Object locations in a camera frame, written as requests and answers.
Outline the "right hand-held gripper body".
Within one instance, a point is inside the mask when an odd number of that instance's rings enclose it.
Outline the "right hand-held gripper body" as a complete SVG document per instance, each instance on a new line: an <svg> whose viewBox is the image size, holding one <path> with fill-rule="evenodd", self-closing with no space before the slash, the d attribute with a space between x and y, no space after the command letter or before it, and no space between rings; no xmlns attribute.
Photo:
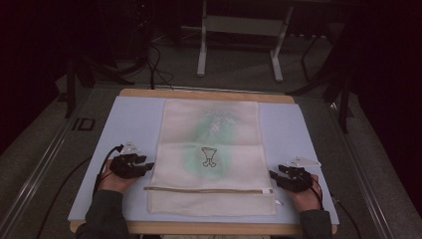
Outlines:
<svg viewBox="0 0 422 239"><path fill-rule="evenodd" d="M290 175L286 175L286 190L291 192L303 192L313 186L313 180L308 169L321 167L321 163L305 157L296 156L290 161L282 161L281 165L291 168Z"/></svg>

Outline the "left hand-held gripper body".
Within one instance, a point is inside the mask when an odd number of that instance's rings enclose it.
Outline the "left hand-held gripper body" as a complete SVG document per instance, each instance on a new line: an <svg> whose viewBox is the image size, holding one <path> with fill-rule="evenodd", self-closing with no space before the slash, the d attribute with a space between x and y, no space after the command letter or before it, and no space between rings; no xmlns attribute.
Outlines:
<svg viewBox="0 0 422 239"><path fill-rule="evenodd" d="M112 159L109 169L121 178L137 178L134 175L134 168L136 166L145 165L145 162L135 163L135 159L139 155L140 149L129 140L123 145L120 155L115 156Z"/></svg>

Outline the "white mesh laundry bag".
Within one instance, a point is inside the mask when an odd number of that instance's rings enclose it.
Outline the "white mesh laundry bag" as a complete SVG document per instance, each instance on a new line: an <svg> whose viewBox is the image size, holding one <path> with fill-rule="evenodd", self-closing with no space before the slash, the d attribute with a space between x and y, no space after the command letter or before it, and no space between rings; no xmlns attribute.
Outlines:
<svg viewBox="0 0 422 239"><path fill-rule="evenodd" d="M277 213L255 102L168 100L148 211L183 216Z"/></svg>

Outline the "person's left hand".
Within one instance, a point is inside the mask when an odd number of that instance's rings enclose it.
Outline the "person's left hand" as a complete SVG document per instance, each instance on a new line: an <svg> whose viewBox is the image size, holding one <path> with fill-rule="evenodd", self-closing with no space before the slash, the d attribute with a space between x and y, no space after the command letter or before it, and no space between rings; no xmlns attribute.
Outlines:
<svg viewBox="0 0 422 239"><path fill-rule="evenodd" d="M105 165L105 171L101 176L98 190L109 190L125 194L125 192L136 182L136 178L121 178L115 175L110 169L111 160Z"/></svg>

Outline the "person's right hand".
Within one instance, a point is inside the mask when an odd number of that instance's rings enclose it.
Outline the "person's right hand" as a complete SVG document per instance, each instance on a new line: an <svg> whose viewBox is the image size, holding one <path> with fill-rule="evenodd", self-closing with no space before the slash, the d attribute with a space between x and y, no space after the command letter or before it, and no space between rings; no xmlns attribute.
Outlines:
<svg viewBox="0 0 422 239"><path fill-rule="evenodd" d="M310 210L322 210L322 192L318 184L318 176L312 174L313 186L303 192L288 191L297 210L302 213Z"/></svg>

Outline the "lavender table mat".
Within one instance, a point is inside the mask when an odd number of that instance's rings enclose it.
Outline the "lavender table mat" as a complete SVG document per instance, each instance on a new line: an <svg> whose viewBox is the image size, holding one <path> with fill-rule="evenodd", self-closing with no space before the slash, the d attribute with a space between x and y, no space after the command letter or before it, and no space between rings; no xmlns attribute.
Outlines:
<svg viewBox="0 0 422 239"><path fill-rule="evenodd" d="M299 216L271 172L321 174L296 104L118 97L70 221L83 221L104 159L127 141L154 165L124 197L130 222L294 225Z"/></svg>

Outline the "wooden table edge strip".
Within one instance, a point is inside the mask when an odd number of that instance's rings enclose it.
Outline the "wooden table edge strip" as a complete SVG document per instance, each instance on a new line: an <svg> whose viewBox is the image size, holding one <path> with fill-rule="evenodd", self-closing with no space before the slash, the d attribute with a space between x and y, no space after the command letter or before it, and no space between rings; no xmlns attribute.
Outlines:
<svg viewBox="0 0 422 239"><path fill-rule="evenodd" d="M107 152L127 140L143 154L155 157L159 121L166 99L214 100L224 102L257 102L260 112L268 165L276 170L282 161L296 156L314 161L317 156L303 114L293 98L287 96L124 89L116 97L76 201L69 215L70 228L76 231L84 223L91 204L92 189ZM309 172L322 175L320 167ZM132 234L199 234L199 235L300 235L299 215L287 193L275 189L277 207L273 216L186 217L150 213L144 187L151 175L146 174L125 195L123 212Z"/></svg>

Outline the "black metal stand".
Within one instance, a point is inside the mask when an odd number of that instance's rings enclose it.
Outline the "black metal stand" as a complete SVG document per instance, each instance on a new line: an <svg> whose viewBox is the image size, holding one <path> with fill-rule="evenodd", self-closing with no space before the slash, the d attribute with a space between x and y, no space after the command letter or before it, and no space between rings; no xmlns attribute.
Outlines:
<svg viewBox="0 0 422 239"><path fill-rule="evenodd" d="M350 95L350 77L347 74L346 67L336 67L334 58L335 47L338 39L340 38L340 31L327 30L325 37L331 43L332 48L326 57L321 68L312 77L311 81L297 90L286 92L287 96L301 96L321 85L327 84L325 91L322 94L322 98L326 103L331 105L340 98L338 109L338 124L344 133L348 133L347 130L347 115L348 115L348 100Z"/></svg>
<svg viewBox="0 0 422 239"><path fill-rule="evenodd" d="M131 82L121 78L116 72L97 63L93 59L86 56L72 56L68 61L66 73L66 91L60 94L60 100L67 104L67 112L65 118L68 119L76 109L76 82L77 80L84 87L92 88L96 80L92 70L105 75L113 82L121 85L131 85Z"/></svg>

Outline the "white metal stand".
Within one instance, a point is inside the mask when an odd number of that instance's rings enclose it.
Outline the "white metal stand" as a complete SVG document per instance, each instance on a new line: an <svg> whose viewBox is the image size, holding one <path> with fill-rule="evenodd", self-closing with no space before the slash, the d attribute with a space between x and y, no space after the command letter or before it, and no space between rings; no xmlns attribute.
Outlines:
<svg viewBox="0 0 422 239"><path fill-rule="evenodd" d="M276 37L278 42L270 51L270 58L276 82L284 80L279 55L287 35L294 7L288 6L284 11L283 20L254 19L242 17L229 17L209 15L207 13L207 0L202 0L201 42L197 64L197 76L204 77L207 59L207 33L231 33L244 35L259 35Z"/></svg>

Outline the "grey metal floor rail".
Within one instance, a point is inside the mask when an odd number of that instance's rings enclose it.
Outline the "grey metal floor rail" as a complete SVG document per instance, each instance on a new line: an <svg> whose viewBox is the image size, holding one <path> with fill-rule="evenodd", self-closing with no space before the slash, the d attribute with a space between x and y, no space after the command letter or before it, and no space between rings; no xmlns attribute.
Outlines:
<svg viewBox="0 0 422 239"><path fill-rule="evenodd" d="M353 165L356 182L380 239L394 239L389 192L400 189L396 173L373 128L359 106L345 108L346 126L340 133Z"/></svg>
<svg viewBox="0 0 422 239"><path fill-rule="evenodd" d="M90 150L73 130L84 104L70 118L53 103L0 156L0 239L73 239L68 214Z"/></svg>

